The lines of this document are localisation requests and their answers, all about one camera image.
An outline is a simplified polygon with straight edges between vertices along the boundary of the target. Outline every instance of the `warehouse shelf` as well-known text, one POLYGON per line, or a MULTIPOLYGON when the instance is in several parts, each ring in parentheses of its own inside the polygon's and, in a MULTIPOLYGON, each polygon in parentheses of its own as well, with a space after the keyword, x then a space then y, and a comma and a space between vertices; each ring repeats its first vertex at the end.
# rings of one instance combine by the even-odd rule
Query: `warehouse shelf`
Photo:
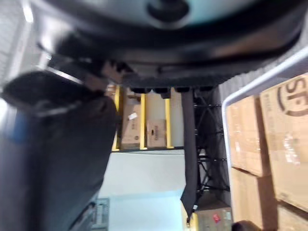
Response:
MULTIPOLYGON (((124 91, 117 86, 114 96, 115 106, 123 116, 124 91)), ((141 94, 141 115, 140 115, 140 145, 139 148, 121 148, 121 123, 117 128, 112 152, 136 152, 136 151, 161 151, 183 149, 183 116, 180 93, 171 91, 169 99, 162 99, 160 94, 141 94), (164 119, 166 121, 166 147, 149 148, 147 146, 147 121, 151 119, 164 119)))

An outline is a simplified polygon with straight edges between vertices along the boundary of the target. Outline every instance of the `sticker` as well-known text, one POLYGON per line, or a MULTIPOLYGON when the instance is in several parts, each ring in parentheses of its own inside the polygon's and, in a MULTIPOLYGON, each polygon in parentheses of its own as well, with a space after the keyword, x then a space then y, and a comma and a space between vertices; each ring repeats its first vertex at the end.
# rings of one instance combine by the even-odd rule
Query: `sticker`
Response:
POLYGON ((131 115, 128 116, 128 119, 132 120, 132 119, 135 119, 137 117, 138 117, 137 113, 134 112, 134 113, 132 113, 131 115))
POLYGON ((231 220, 231 212, 226 212, 226 219, 231 220))
POLYGON ((215 223, 217 224, 218 222, 220 222, 220 217, 218 216, 218 214, 214 214, 213 215, 213 219, 215 221, 215 223))

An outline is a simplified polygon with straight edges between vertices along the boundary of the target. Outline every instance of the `stacked cardboard boxes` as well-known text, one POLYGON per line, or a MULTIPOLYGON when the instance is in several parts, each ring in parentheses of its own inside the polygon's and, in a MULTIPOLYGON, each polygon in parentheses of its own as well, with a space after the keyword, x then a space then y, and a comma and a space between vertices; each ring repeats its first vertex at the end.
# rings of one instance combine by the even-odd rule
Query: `stacked cardboard boxes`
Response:
POLYGON ((279 228, 308 230, 308 75, 262 92, 261 104, 279 228))
POLYGON ((308 230, 308 74, 263 91, 260 101, 247 97, 227 110, 234 221, 308 230))
POLYGON ((230 105, 227 116, 234 222, 250 221, 261 230, 276 230, 277 203, 259 98, 230 105))

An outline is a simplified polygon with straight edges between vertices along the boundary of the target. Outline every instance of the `black fabric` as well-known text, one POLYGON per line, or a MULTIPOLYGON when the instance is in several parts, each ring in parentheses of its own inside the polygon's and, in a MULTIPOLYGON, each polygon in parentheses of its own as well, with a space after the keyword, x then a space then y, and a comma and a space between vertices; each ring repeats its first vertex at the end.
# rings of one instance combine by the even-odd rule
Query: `black fabric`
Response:
POLYGON ((187 212, 188 218, 191 217, 193 213, 193 206, 196 202, 199 175, 192 95, 193 93, 191 91, 182 93, 186 186, 183 191, 181 201, 187 212))
POLYGON ((103 182, 116 131, 113 101, 32 73, 5 87, 0 104, 0 230, 68 231, 103 182))

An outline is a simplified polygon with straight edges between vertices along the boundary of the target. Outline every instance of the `white wall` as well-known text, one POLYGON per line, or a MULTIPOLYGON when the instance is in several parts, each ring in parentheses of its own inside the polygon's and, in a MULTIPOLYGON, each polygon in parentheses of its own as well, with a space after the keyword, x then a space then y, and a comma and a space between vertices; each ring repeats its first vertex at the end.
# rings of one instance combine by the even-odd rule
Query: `white wall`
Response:
POLYGON ((183 190, 182 154, 112 153, 99 197, 183 190))
POLYGON ((181 231, 181 191, 111 197, 109 231, 181 231))

